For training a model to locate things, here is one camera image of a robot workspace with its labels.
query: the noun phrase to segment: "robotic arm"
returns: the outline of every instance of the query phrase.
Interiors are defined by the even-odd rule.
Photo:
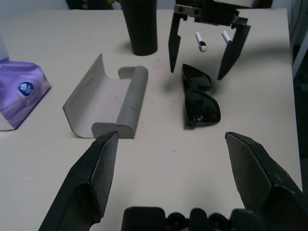
[[[179,52],[180,39],[178,35],[180,19],[184,21],[187,17],[194,17],[195,22],[207,23],[213,25],[230,26],[236,32],[233,42],[227,45],[223,55],[218,80],[221,80],[232,68],[241,54],[246,41],[250,26],[247,25],[247,18],[239,17],[237,9],[246,9],[249,7],[232,5],[214,0],[177,0],[174,8],[174,14],[171,24],[169,37],[169,59],[170,69],[174,72],[177,56]]]

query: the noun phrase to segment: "logo on package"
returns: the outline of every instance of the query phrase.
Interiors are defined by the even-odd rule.
[[[28,97],[31,94],[33,88],[34,87],[32,83],[29,82],[23,82],[18,87],[19,91],[26,97]]]

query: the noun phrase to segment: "curved cardboard piece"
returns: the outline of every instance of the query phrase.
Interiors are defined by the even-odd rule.
[[[67,121],[78,137],[97,138],[118,131],[119,138],[134,138],[148,70],[122,67],[118,73],[119,79],[106,75],[100,54],[64,104]]]

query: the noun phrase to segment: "cable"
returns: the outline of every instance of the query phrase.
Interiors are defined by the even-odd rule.
[[[301,15],[301,13],[302,13],[303,1],[304,1],[304,0],[301,0],[301,2],[300,2],[298,17],[297,17],[297,20],[296,20],[295,25],[294,25],[294,27],[293,27],[293,30],[292,30],[292,32],[291,32],[291,38],[293,37],[295,28],[297,27],[297,24],[298,24],[300,15]]]

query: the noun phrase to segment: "sunglasses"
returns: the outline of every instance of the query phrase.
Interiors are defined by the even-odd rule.
[[[218,123],[221,118],[219,105],[205,93],[213,85],[210,76],[183,64],[182,80],[185,89],[185,125],[199,127]]]

